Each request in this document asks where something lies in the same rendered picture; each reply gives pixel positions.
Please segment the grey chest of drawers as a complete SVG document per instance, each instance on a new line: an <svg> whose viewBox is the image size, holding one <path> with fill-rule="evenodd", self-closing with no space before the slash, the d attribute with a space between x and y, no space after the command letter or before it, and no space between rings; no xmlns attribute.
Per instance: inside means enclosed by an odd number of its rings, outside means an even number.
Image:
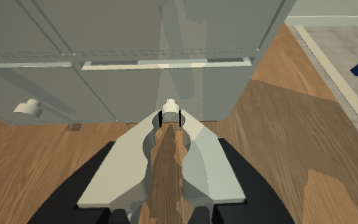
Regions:
<svg viewBox="0 0 358 224"><path fill-rule="evenodd" d="M14 125L47 125L47 124L81 124L81 123L114 123L122 122L88 77L82 71L85 62L92 61L139 61L139 60L179 60L179 59L215 59L215 58L248 58L252 64L244 82L235 96L224 119L227 119L236 102L244 91L253 73L261 62L263 56L274 40L276 34L290 13L297 0L282 0L274 18L272 19L257 50L252 51L221 51L221 52L186 52L186 53L146 53L146 54L99 54L99 55L75 55L35 0L19 0L41 28L63 53L62 55L35 55L35 56L0 56L0 63L32 63L32 62L70 62L97 96L102 100L116 120L112 121L78 121L78 122L44 122L44 123L12 123L3 118L3 121Z"/></svg>

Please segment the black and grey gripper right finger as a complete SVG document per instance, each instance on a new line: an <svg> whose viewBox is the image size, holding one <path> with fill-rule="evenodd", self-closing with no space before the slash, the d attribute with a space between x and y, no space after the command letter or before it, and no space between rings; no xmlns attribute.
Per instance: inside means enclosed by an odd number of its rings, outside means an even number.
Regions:
<svg viewBox="0 0 358 224"><path fill-rule="evenodd" d="M206 206L210 223L295 224L270 184L224 138L184 109L179 127L188 151L182 160L183 196L194 209Z"/></svg>

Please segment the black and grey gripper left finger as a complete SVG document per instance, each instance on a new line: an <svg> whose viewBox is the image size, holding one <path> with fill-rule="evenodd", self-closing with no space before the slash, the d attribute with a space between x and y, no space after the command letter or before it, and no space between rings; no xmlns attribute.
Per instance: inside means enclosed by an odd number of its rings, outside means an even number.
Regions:
<svg viewBox="0 0 358 224"><path fill-rule="evenodd" d="M142 204L149 198L151 150L162 119L162 110L157 110L106 144L47 198L27 224L108 224L115 209L124 209L130 224L138 224Z"/></svg>

